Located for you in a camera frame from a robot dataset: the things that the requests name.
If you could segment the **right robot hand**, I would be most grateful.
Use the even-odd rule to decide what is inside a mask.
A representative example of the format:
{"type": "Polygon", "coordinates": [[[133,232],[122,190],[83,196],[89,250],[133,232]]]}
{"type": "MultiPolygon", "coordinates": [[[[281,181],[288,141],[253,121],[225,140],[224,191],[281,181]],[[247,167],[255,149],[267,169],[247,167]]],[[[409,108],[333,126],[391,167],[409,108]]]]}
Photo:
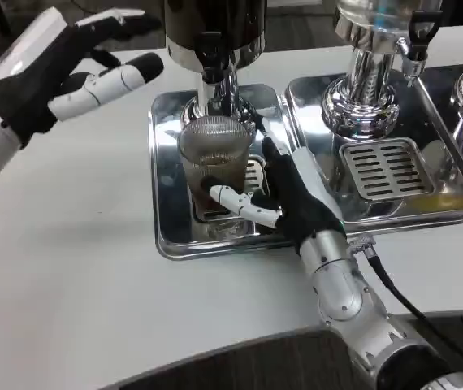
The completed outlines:
{"type": "Polygon", "coordinates": [[[299,254],[310,243],[345,251],[344,217],[314,155],[306,146],[289,149],[261,115],[255,124],[263,135],[266,181],[273,196],[270,206],[212,175],[201,180],[201,187],[233,214],[282,233],[299,254]]]}

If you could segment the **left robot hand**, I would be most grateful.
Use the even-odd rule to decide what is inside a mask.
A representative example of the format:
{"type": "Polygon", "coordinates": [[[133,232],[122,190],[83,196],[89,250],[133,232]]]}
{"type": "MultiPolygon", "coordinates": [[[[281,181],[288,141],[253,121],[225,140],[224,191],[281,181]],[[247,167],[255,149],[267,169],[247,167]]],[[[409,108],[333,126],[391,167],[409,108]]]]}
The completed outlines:
{"type": "Polygon", "coordinates": [[[25,147],[36,133],[84,115],[157,78],[163,62],[155,53],[107,66],[97,75],[76,72],[109,40],[128,41],[162,27],[139,9],[111,8],[68,24],[54,7],[42,12],[0,58],[0,119],[25,147]]]}

